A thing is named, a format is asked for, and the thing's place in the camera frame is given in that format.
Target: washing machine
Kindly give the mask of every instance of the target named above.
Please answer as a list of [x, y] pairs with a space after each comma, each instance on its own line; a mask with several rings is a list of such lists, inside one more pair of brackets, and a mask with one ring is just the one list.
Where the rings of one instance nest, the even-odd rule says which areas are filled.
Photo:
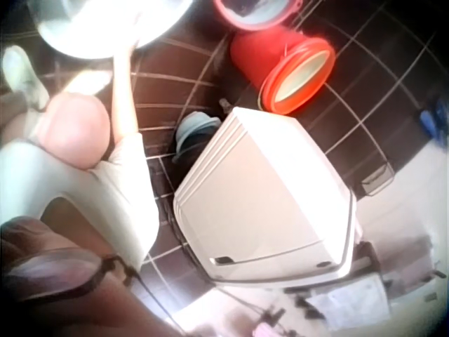
[[175, 193], [194, 260], [219, 285], [288, 288], [349, 273], [356, 198], [300, 123], [236, 107]]

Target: blue object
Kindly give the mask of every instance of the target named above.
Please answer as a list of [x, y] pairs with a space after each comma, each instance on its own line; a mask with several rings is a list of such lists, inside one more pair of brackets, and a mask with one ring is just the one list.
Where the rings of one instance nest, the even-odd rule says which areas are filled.
[[221, 123], [217, 117], [209, 117], [204, 112], [192, 112], [181, 121], [176, 130], [176, 152], [180, 152], [183, 142], [195, 131], [209, 126], [218, 127]]
[[440, 146], [448, 146], [449, 99], [440, 97], [434, 109], [424, 110], [420, 115], [421, 125]]

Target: wire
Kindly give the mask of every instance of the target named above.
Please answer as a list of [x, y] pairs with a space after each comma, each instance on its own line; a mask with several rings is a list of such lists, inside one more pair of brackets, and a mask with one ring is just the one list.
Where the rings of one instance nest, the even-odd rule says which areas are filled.
[[[230, 298], [232, 298], [232, 299], [235, 300], [236, 302], [239, 302], [240, 304], [246, 306], [248, 309], [252, 310], [253, 312], [255, 312], [256, 314], [258, 314], [258, 315], [260, 315], [260, 316], [263, 316], [263, 314], [265, 314], [265, 313], [267, 312], [267, 310], [265, 310], [264, 308], [259, 307], [259, 306], [256, 305], [256, 304], [252, 304], [252, 303], [246, 302], [245, 300], [242, 300], [241, 298], [239, 298], [239, 297], [233, 295], [232, 293], [230, 293], [230, 292], [224, 290], [223, 288], [216, 287], [216, 289], [217, 289], [219, 292], [223, 293], [224, 295], [229, 296]], [[282, 329], [282, 332], [283, 332], [286, 336], [288, 335], [288, 330], [285, 328], [284, 325], [282, 325], [281, 323], [277, 322], [275, 326], [279, 326], [279, 328]]]
[[130, 273], [139, 281], [143, 289], [145, 289], [148, 295], [150, 295], [153, 298], [154, 302], [156, 302], [156, 304], [162, 309], [162, 311], [168, 316], [168, 318], [170, 318], [170, 321], [172, 321], [174, 325], [176, 325], [176, 327], [182, 332], [184, 336], [188, 336], [185, 330], [179, 325], [178, 322], [176, 322], [173, 316], [167, 311], [167, 309], [165, 309], [165, 307], [161, 304], [161, 302], [158, 301], [156, 296], [148, 289], [147, 285], [143, 282], [143, 279], [140, 277], [139, 273], [135, 270], [130, 270]]

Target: leg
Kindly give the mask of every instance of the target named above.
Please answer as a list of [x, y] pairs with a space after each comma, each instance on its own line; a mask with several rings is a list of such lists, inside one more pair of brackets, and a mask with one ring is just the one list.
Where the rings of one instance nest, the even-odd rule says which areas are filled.
[[48, 102], [48, 92], [37, 78], [27, 54], [18, 46], [5, 50], [1, 68], [12, 93], [0, 97], [1, 144], [15, 138], [27, 138], [41, 109]]
[[0, 128], [13, 120], [19, 114], [28, 111], [28, 103], [22, 91], [7, 93], [0, 97]]

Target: tile grout line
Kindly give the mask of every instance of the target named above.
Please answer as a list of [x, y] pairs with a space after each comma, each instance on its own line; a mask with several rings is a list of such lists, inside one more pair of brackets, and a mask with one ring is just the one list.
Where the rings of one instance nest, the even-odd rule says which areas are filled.
[[[394, 22], [399, 24], [402, 29], [404, 29], [407, 33], [409, 33], [412, 38], [414, 38], [418, 43], [421, 44], [421, 46], [426, 46], [426, 44], [421, 40], [410, 28], [408, 28], [406, 25], [404, 25], [397, 17], [395, 17], [393, 14], [391, 14], [389, 11], [382, 9], [382, 12], [387, 15], [390, 19], [392, 19]], [[441, 68], [441, 70], [444, 71], [444, 73], [447, 75], [449, 74], [449, 70], [440, 62], [440, 60], [436, 57], [433, 51], [431, 51], [428, 46], [426, 46], [427, 52], [429, 55], [434, 59], [434, 61], [438, 64], [438, 66]]]
[[168, 37], [163, 37], [160, 39], [161, 42], [165, 43], [165, 44], [170, 44], [171, 46], [177, 46], [177, 47], [181, 47], [184, 49], [189, 49], [191, 51], [196, 51], [197, 53], [206, 55], [206, 56], [211, 56], [212, 53], [210, 51], [208, 51], [207, 49], [202, 49], [196, 46], [193, 46], [191, 44], [186, 44], [185, 42], [181, 42], [181, 41], [177, 41], [174, 39], [170, 39]]
[[[432, 34], [432, 36], [430, 37], [430, 39], [428, 40], [426, 46], [428, 46], [431, 42], [431, 40], [434, 38], [435, 34]], [[387, 100], [387, 98], [396, 90], [396, 88], [399, 86], [399, 83], [408, 75], [408, 73], [411, 71], [411, 69], [416, 65], [417, 61], [421, 58], [422, 54], [426, 51], [426, 46], [424, 46], [424, 48], [420, 51], [420, 53], [418, 54], [418, 56], [416, 57], [416, 59], [412, 62], [412, 64], [410, 65], [410, 67], [404, 72], [404, 74], [399, 78], [399, 80], [390, 88], [390, 90], [384, 95], [384, 97], [374, 106], [374, 108], [371, 109], [371, 111], [369, 111], [369, 113], [367, 113], [366, 116], [364, 116], [364, 118], [360, 119], [360, 122], [355, 125], [355, 127], [353, 127], [345, 136], [343, 136], [339, 141], [337, 141], [329, 150], [326, 151], [326, 155], [329, 154], [331, 151], [333, 151], [339, 144], [341, 144], [346, 138], [348, 138], [351, 133], [358, 128], [359, 126], [364, 126], [364, 121], [371, 116], [377, 109], [378, 107], [380, 107], [380, 105], [383, 104], [383, 102], [385, 100]]]
[[5, 41], [10, 41], [10, 40], [16, 40], [16, 39], [26, 39], [28, 37], [38, 37], [39, 36], [39, 32], [37, 30], [32, 30], [29, 32], [22, 32], [22, 33], [6, 33], [6, 34], [2, 34], [1, 37], [5, 40]]
[[299, 23], [297, 25], [295, 25], [293, 29], [297, 30], [300, 27], [300, 25], [302, 25], [304, 23], [304, 21], [318, 8], [318, 6], [321, 4], [321, 2], [323, 2], [323, 0], [318, 0], [316, 2], [315, 6], [312, 7], [312, 9], [303, 18], [301, 18], [301, 21], [299, 21]]
[[210, 82], [205, 82], [205, 81], [198, 81], [195, 79], [187, 79], [185, 77], [179, 77], [179, 76], [173, 76], [173, 75], [167, 75], [167, 74], [156, 74], [156, 73], [151, 73], [151, 72], [134, 72], [131, 73], [134, 77], [141, 77], [141, 78], [150, 78], [150, 79], [167, 79], [170, 81], [178, 81], [178, 82], [185, 82], [185, 83], [200, 83], [203, 86], [212, 86], [212, 87], [217, 87], [214, 83], [210, 83]]
[[385, 3], [383, 3], [381, 6], [379, 6], [373, 14], [371, 14], [371, 16], [365, 21], [365, 23], [363, 25], [361, 25], [361, 27], [358, 29], [358, 31], [349, 39], [349, 41], [338, 51], [336, 58], [338, 58], [338, 56], [343, 53], [344, 50], [346, 50], [346, 48], [348, 48], [348, 46], [351, 44], [351, 42], [353, 42], [356, 37], [358, 35], [360, 35], [360, 33], [362, 33], [362, 31], [366, 28], [366, 26], [368, 26], [368, 24], [374, 19], [374, 17], [384, 8]]
[[174, 126], [153, 126], [150, 128], [139, 128], [139, 132], [173, 130], [174, 128], [175, 128]]
[[[346, 95], [361, 79], [362, 77], [368, 73], [374, 66], [375, 61], [372, 61], [371, 64], [369, 64], [369, 66], [367, 66], [358, 76], [357, 78], [355, 78], [355, 80], [353, 80], [350, 85], [348, 85], [348, 87], [346, 87], [346, 89], [343, 90], [343, 92], [341, 93], [341, 96]], [[310, 123], [310, 125], [308, 125], [307, 127], [307, 131], [311, 131], [314, 129], [314, 127], [320, 122], [320, 120], [322, 120], [324, 117], [326, 117], [326, 115], [339, 103], [339, 100], [337, 97], [335, 97], [334, 101], [329, 104], [329, 106], [327, 108], [324, 109], [324, 111], [322, 113], [320, 113], [320, 115], [317, 116], [317, 118], [315, 118], [315, 120], [313, 120], [312, 123]]]
[[152, 260], [155, 261], [155, 260], [158, 260], [160, 258], [163, 258], [164, 256], [167, 256], [167, 255], [169, 255], [171, 253], [174, 253], [174, 252], [178, 251], [183, 246], [184, 246], [184, 244], [178, 244], [176, 247], [174, 247], [172, 249], [169, 249], [168, 251], [164, 251], [163, 253], [160, 253], [159, 255], [157, 255], [155, 257], [152, 257]]
[[363, 165], [365, 165], [371, 158], [373, 158], [378, 153], [377, 150], [372, 151], [367, 157], [362, 159], [357, 165], [355, 165], [353, 168], [351, 168], [349, 171], [347, 171], [345, 174], [342, 174], [342, 179], [346, 179], [351, 174], [357, 172]]
[[[343, 51], [351, 44], [351, 42], [355, 41], [355, 38], [366, 28], [366, 26], [368, 25], [368, 23], [383, 9], [383, 7], [385, 6], [386, 3], [383, 3], [381, 6], [379, 6], [373, 14], [371, 14], [371, 16], [365, 21], [365, 23], [358, 29], [358, 31], [351, 37], [349, 34], [347, 34], [346, 32], [344, 32], [344, 35], [346, 37], [349, 37], [348, 42], [338, 51], [338, 53], [335, 55], [335, 59], [337, 60], [339, 58], [339, 56], [343, 53]], [[347, 90], [349, 90], [349, 88], [352, 88], [353, 84], [355, 85], [356, 82], [358, 80], [361, 79], [361, 76], [359, 76], [357, 79], [355, 79], [347, 88]], [[329, 107], [327, 107], [316, 119], [318, 119], [317, 121], [313, 121], [311, 123], [312, 126], [309, 126], [308, 131], [312, 130], [313, 127], [315, 127], [315, 125], [322, 119], [324, 118], [327, 113], [329, 113], [329, 111], [334, 108], [334, 106], [336, 106], [336, 104], [338, 103], [338, 98], [336, 98], [330, 105]]]
[[[339, 31], [340, 33], [342, 33], [343, 35], [345, 35], [346, 37], [350, 37], [350, 35], [348, 35], [343, 29], [340, 29], [338, 26], [335, 26], [333, 23], [329, 22], [325, 18], [322, 18], [322, 20], [325, 21], [328, 25], [330, 25], [334, 29], [336, 29], [337, 31]], [[354, 43], [356, 45], [358, 45], [359, 47], [361, 47], [368, 55], [370, 55], [382, 68], [384, 68], [390, 74], [391, 77], [393, 77], [393, 79], [395, 81], [399, 80], [398, 76], [396, 74], [394, 74], [393, 71], [385, 63], [383, 63], [383, 61], [380, 60], [380, 58], [378, 58], [377, 55], [375, 55], [372, 51], [370, 51], [364, 44], [362, 44], [361, 42], [359, 42], [356, 39], [354, 40]], [[408, 88], [402, 82], [401, 82], [400, 86], [405, 91], [406, 95], [410, 98], [413, 105], [416, 108], [419, 108], [420, 105], [416, 101], [415, 96], [413, 96], [413, 94], [408, 90]]]
[[374, 136], [371, 134], [371, 132], [368, 130], [368, 128], [362, 123], [360, 117], [356, 114], [356, 112], [349, 106], [349, 104], [343, 99], [343, 97], [341, 97], [337, 91], [335, 91], [331, 86], [329, 86], [328, 84], [326, 84], [327, 88], [335, 95], [335, 97], [337, 97], [337, 99], [349, 110], [349, 112], [351, 112], [352, 116], [357, 120], [357, 125], [361, 126], [362, 129], [367, 133], [368, 137], [371, 139], [371, 141], [373, 142], [374, 146], [377, 148], [377, 151], [379, 151], [380, 155], [382, 156], [382, 158], [388, 162], [388, 158], [385, 155], [384, 151], [382, 150], [382, 148], [380, 147], [380, 145], [377, 143], [376, 139], [374, 138]]
[[291, 22], [290, 24], [290, 28], [295, 26], [297, 23], [297, 19], [302, 18], [302, 14], [309, 9], [309, 7], [314, 3], [315, 0], [311, 0], [307, 3], [307, 5], [304, 8], [301, 8], [301, 10], [298, 12], [298, 14], [296, 15], [296, 18]]
[[196, 90], [199, 87], [199, 82], [202, 80], [204, 74], [207, 72], [208, 68], [210, 67], [210, 65], [212, 64], [215, 56], [218, 54], [218, 51], [221, 49], [222, 45], [225, 43], [225, 41], [227, 40], [228, 34], [226, 34], [221, 41], [218, 43], [218, 45], [215, 47], [215, 50], [213, 51], [212, 55], [209, 57], [208, 62], [206, 62], [206, 64], [203, 67], [203, 70], [201, 71], [194, 87], [192, 88], [192, 90], [190, 91], [189, 97], [187, 98], [184, 107], [182, 108], [181, 114], [180, 116], [177, 118], [176, 121], [176, 128], [179, 126], [180, 122], [182, 121], [182, 118], [184, 117], [185, 112], [187, 111], [187, 106], [190, 104], [190, 102], [192, 101], [192, 98], [194, 97]]
[[134, 69], [135, 71], [131, 72], [131, 91], [133, 92], [133, 95], [134, 95], [135, 87], [138, 82], [138, 76], [136, 74], [139, 74], [140, 65], [142, 64], [142, 60], [143, 60], [144, 56], [145, 56], [145, 52], [142, 53], [142, 55], [139, 57], [138, 61], [136, 62], [135, 69]]
[[166, 278], [162, 275], [162, 272], [159, 270], [159, 268], [156, 265], [156, 262], [154, 261], [154, 259], [152, 258], [152, 256], [148, 253], [149, 259], [151, 264], [153, 265], [154, 270], [156, 270], [157, 275], [159, 275], [159, 277], [161, 278], [162, 283], [167, 287], [168, 292], [171, 294], [171, 296], [173, 296], [173, 298], [175, 299], [176, 303], [179, 306], [181, 305], [181, 302], [179, 301], [179, 299], [177, 298], [175, 292], [173, 291], [173, 289], [171, 288], [171, 285], [167, 282]]
[[170, 157], [170, 156], [174, 156], [176, 153], [165, 153], [165, 154], [158, 154], [156, 156], [148, 156], [147, 157], [147, 161], [151, 160], [151, 159], [159, 159], [159, 158], [166, 158], [166, 157]]
[[163, 164], [162, 158], [160, 158], [160, 157], [159, 157], [159, 163], [160, 163], [160, 165], [161, 165], [161, 167], [162, 167], [163, 174], [166, 176], [167, 181], [168, 181], [168, 184], [170, 184], [171, 190], [172, 190], [173, 193], [174, 193], [174, 192], [175, 192], [175, 188], [173, 187], [173, 184], [172, 184], [172, 182], [171, 182], [171, 179], [170, 179], [170, 177], [168, 176], [166, 167], [165, 167], [165, 165]]
[[154, 200], [160, 200], [160, 199], [164, 199], [166, 197], [171, 197], [172, 195], [175, 195], [174, 192], [170, 192], [170, 193], [165, 193], [163, 195], [159, 195], [158, 197], [154, 197]]
[[56, 93], [62, 90], [62, 78], [61, 78], [61, 64], [57, 58], [55, 58], [55, 84]]
[[[136, 109], [144, 109], [144, 108], [173, 108], [173, 109], [182, 109], [184, 107], [183, 104], [165, 104], [165, 103], [138, 103], [135, 105]], [[187, 109], [203, 109], [203, 110], [209, 110], [210, 107], [204, 107], [202, 105], [188, 105]]]

